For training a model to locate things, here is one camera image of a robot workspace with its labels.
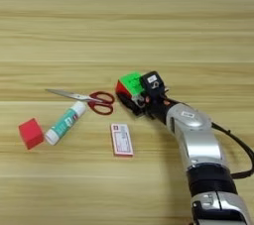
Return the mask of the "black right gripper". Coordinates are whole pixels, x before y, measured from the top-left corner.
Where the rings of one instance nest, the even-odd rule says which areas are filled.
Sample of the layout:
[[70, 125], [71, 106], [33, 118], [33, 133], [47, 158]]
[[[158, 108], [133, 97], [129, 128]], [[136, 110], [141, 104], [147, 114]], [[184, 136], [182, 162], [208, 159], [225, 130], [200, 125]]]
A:
[[152, 96], [147, 92], [143, 92], [144, 101], [135, 97], [130, 97], [123, 92], [117, 92], [117, 97], [120, 99], [122, 104], [130, 109], [135, 116], [141, 116], [145, 114], [151, 119], [158, 119], [163, 124], [166, 123], [166, 118], [168, 111], [175, 105], [178, 101], [169, 98], [165, 92], [157, 93]]

